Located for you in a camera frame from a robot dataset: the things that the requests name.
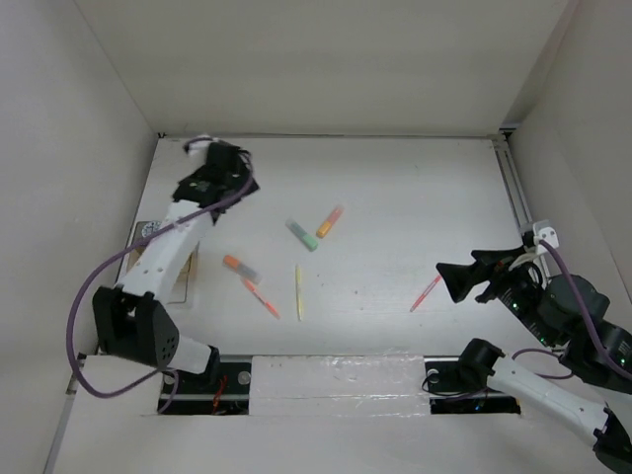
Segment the orange highlighter clear cap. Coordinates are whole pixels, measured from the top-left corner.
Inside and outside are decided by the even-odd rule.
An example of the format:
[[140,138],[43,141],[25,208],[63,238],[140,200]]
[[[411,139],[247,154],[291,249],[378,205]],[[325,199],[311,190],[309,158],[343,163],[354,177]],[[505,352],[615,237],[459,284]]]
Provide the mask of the orange highlighter clear cap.
[[231,255],[225,255],[222,260],[223,265],[241,278],[248,280],[253,284],[259,284],[261,275],[253,268],[244,264],[242,261]]

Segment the blue paint jar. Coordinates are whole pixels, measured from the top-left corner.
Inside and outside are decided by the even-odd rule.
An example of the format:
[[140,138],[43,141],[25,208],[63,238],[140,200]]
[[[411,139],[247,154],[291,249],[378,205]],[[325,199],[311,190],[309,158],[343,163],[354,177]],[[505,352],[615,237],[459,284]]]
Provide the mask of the blue paint jar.
[[143,221],[139,223],[140,236],[147,238],[161,228],[162,223],[159,220]]

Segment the green highlighter marker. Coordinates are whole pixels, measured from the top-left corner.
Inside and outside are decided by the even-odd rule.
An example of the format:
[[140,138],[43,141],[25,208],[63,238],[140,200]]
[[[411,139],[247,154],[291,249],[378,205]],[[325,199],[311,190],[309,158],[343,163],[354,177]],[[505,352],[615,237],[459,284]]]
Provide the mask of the green highlighter marker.
[[294,219],[289,218],[286,223],[288,230],[310,251],[313,252],[318,248],[317,240],[309,234]]

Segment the yellow orange highlighter marker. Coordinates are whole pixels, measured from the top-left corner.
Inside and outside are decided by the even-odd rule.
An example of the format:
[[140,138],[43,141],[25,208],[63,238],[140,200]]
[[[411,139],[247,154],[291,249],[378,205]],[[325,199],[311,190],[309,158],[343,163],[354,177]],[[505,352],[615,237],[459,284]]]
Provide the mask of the yellow orange highlighter marker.
[[318,227],[316,231],[317,237],[320,239],[324,238],[331,231],[343,212],[344,208],[341,205],[337,205]]

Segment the orange thin pen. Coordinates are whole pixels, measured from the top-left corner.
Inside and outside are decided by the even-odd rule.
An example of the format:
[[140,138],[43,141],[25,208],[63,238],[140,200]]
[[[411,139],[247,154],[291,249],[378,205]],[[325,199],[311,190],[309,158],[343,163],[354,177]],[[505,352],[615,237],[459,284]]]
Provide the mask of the orange thin pen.
[[261,294],[257,286],[248,279],[241,278],[242,283],[248,291],[271,313],[276,319],[280,319],[280,315],[276,308]]

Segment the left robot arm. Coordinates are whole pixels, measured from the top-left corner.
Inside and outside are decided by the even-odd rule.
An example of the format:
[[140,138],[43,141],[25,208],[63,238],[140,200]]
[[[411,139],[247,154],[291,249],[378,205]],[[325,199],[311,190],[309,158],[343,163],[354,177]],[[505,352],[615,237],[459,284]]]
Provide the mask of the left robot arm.
[[179,181],[165,218],[143,242],[133,267],[114,287],[99,287],[92,306],[105,354],[184,372],[205,392],[219,382],[219,352],[183,335],[166,305],[183,266],[219,216],[259,187],[247,150],[210,137],[196,138],[185,149],[198,167]]

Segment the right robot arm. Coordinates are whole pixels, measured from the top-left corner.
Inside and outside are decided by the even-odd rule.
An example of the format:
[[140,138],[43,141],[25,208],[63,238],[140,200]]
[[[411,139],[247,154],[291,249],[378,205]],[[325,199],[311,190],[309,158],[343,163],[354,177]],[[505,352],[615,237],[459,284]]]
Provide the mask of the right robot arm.
[[451,299],[484,284],[477,302],[502,303],[537,341],[533,352],[565,371],[531,371],[517,361],[522,351],[510,355],[473,339],[448,372],[426,376],[425,390],[451,402],[506,394],[574,433],[610,471],[630,472],[631,335],[606,320],[608,297],[568,271],[545,278],[522,249],[471,256],[470,265],[436,266]]

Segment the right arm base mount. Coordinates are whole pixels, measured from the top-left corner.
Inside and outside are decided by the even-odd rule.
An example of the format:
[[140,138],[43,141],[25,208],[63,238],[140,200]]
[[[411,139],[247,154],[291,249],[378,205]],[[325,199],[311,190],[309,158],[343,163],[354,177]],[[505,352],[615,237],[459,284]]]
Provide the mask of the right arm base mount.
[[429,395],[432,415],[521,414],[516,398],[484,387],[456,359],[427,360],[425,371],[421,388]]

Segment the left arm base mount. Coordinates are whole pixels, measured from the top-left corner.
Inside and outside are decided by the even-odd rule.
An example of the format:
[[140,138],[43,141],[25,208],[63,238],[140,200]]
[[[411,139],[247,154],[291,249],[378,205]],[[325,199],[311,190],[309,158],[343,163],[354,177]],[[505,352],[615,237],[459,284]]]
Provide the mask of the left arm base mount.
[[160,415],[245,416],[249,414],[252,359],[226,357],[219,365],[215,382],[194,380],[181,373],[178,383],[172,374],[163,374],[157,402]]

